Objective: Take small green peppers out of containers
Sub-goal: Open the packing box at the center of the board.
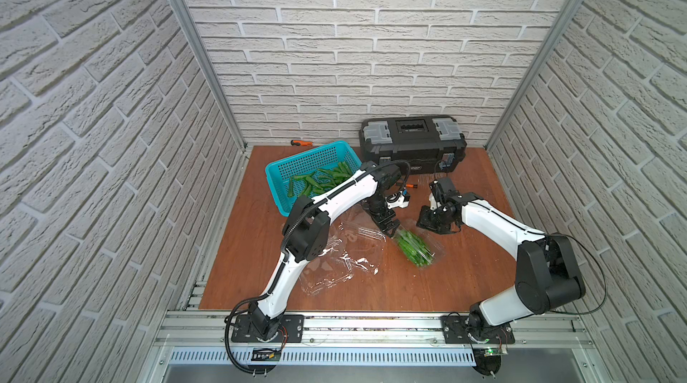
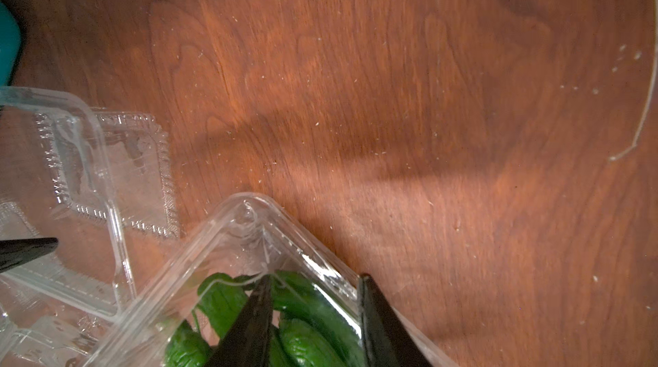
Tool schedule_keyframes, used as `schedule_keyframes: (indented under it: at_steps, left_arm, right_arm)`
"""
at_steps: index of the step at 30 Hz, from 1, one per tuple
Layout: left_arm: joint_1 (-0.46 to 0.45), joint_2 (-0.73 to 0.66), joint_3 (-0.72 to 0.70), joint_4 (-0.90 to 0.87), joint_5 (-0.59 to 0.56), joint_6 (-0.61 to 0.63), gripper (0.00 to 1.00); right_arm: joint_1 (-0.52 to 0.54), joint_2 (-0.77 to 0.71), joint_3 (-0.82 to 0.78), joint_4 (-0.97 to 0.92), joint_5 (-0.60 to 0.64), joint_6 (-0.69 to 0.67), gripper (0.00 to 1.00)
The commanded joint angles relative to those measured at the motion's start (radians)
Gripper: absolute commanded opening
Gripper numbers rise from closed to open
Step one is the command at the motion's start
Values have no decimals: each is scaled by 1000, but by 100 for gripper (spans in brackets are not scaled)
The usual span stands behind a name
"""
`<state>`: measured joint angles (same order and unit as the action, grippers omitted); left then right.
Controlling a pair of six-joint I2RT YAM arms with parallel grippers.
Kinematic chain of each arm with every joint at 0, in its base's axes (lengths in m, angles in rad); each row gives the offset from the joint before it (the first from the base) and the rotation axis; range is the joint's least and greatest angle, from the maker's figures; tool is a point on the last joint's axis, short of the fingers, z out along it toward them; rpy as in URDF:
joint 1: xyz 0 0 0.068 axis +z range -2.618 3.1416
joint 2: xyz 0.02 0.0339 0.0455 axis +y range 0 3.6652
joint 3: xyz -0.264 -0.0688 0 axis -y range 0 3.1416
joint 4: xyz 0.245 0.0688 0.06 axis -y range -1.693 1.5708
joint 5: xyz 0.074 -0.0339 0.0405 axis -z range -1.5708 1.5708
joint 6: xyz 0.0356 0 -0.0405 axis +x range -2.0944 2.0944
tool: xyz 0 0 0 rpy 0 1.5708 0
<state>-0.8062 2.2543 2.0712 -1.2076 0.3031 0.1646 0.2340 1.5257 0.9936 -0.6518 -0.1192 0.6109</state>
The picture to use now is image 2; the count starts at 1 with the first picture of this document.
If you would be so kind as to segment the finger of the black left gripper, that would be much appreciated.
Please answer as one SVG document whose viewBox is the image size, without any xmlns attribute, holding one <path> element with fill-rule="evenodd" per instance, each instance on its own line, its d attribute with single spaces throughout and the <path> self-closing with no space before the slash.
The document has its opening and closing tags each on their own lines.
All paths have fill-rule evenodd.
<svg viewBox="0 0 658 367">
<path fill-rule="evenodd" d="M 0 273 L 28 264 L 58 248 L 57 238 L 20 238 L 0 242 Z"/>
</svg>

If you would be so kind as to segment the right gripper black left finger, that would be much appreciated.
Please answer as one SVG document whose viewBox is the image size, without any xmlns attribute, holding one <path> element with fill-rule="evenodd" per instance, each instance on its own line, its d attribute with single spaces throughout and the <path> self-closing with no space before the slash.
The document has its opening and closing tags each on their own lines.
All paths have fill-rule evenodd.
<svg viewBox="0 0 658 367">
<path fill-rule="evenodd" d="M 272 316 L 272 280 L 263 276 L 205 366 L 268 366 Z"/>
</svg>

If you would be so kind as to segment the clear pepper container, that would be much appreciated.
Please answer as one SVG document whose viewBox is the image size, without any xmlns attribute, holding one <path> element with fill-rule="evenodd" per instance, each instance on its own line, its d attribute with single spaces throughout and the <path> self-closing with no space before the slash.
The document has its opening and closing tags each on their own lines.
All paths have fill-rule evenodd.
<svg viewBox="0 0 658 367">
<path fill-rule="evenodd" d="M 449 366 L 452 360 L 274 200 L 222 202 L 90 366 Z"/>
<path fill-rule="evenodd" d="M 179 235 L 168 136 L 154 116 L 1 89 L 1 236 L 58 240 L 9 279 L 111 320 L 148 276 L 137 248 Z"/>
</svg>

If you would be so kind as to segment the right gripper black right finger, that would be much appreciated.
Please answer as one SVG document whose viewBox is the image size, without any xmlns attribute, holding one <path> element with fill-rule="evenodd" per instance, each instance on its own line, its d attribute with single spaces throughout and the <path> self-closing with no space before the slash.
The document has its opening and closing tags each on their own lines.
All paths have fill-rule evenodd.
<svg viewBox="0 0 658 367">
<path fill-rule="evenodd" d="M 357 299 L 367 366 L 431 366 L 370 274 L 360 274 Z"/>
</svg>

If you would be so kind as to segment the teal plastic basket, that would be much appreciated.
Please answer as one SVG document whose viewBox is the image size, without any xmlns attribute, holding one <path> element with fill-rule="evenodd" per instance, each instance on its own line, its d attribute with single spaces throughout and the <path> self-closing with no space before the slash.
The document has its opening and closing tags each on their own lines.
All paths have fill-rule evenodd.
<svg viewBox="0 0 658 367">
<path fill-rule="evenodd" d="M 4 3 L 0 4 L 0 79 L 1 86 L 10 83 L 15 62 L 20 53 L 22 35 L 13 14 Z"/>
</svg>

